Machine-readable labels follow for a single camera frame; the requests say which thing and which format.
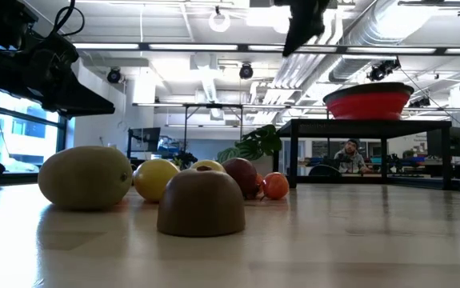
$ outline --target man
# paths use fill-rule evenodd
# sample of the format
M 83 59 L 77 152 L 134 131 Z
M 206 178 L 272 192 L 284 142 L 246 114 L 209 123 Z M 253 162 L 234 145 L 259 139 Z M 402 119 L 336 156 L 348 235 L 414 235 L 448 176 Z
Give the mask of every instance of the man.
M 341 173 L 369 173 L 371 172 L 365 166 L 363 156 L 358 153 L 359 141 L 356 139 L 349 139 L 342 150 L 334 155 L 334 158 L 340 160 Z

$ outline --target monitor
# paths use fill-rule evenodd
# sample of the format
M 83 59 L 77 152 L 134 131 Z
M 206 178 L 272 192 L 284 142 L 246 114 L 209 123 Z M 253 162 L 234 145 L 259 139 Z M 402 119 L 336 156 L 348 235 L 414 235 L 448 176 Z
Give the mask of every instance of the monitor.
M 428 155 L 442 156 L 441 130 L 427 132 Z M 450 155 L 460 157 L 460 127 L 450 128 Z
M 160 128 L 132 129 L 133 152 L 156 152 L 160 139 Z

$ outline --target round fruit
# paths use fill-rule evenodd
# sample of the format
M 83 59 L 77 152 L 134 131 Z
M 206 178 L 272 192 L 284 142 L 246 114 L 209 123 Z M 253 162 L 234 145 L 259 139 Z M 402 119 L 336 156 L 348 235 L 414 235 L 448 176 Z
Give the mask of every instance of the round fruit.
M 226 160 L 222 166 L 240 187 L 245 199 L 255 199 L 258 192 L 256 186 L 256 169 L 244 158 Z
M 289 186 L 285 175 L 273 172 L 263 179 L 263 193 L 267 198 L 279 200 L 288 194 Z
M 141 164 L 134 172 L 136 191 L 147 201 L 158 202 L 169 180 L 180 170 L 165 159 L 153 159 Z
M 198 161 L 196 163 L 194 163 L 190 168 L 191 169 L 196 169 L 200 166 L 207 166 L 207 167 L 210 167 L 212 168 L 212 170 L 215 170 L 215 171 L 219 171 L 219 172 L 226 172 L 224 170 L 224 167 L 217 163 L 216 161 L 213 161 L 213 160 L 201 160 L 201 161 Z
M 244 230 L 244 200 L 235 180 L 208 166 L 184 170 L 167 184 L 158 207 L 164 234 L 209 237 Z
M 258 187 L 256 196 L 260 198 L 263 194 L 263 176 L 260 173 L 256 173 L 256 186 Z
M 132 166 L 119 150 L 80 146 L 48 158 L 38 175 L 50 202 L 68 210 L 101 210 L 120 202 L 132 183 Z

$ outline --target red bowl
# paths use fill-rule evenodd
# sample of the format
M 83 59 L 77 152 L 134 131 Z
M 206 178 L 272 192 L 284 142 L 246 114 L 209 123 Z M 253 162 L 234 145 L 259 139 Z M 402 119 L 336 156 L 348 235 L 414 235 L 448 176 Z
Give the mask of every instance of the red bowl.
M 413 92 L 400 82 L 372 83 L 335 91 L 323 101 L 335 119 L 399 120 Z

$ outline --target yellow fruit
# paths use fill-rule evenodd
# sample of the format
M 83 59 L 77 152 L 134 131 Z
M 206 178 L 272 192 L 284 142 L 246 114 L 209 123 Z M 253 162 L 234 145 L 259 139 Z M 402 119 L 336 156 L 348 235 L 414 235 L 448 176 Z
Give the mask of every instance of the yellow fruit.
M 198 168 L 200 166 L 207 166 L 207 167 L 212 168 L 212 170 L 215 170 L 215 171 L 226 172 L 224 170 L 224 167 L 221 164 L 219 164 L 218 162 L 213 161 L 213 160 L 201 160 L 201 161 L 198 161 L 198 162 L 194 163 L 190 168 L 191 169 L 196 169 L 196 168 Z
M 132 167 L 119 150 L 80 146 L 48 158 L 38 175 L 50 202 L 69 210 L 100 210 L 120 202 L 132 183 Z
M 134 186 L 137 192 L 151 202 L 158 202 L 169 180 L 180 170 L 164 159 L 153 159 L 141 164 L 134 172 Z

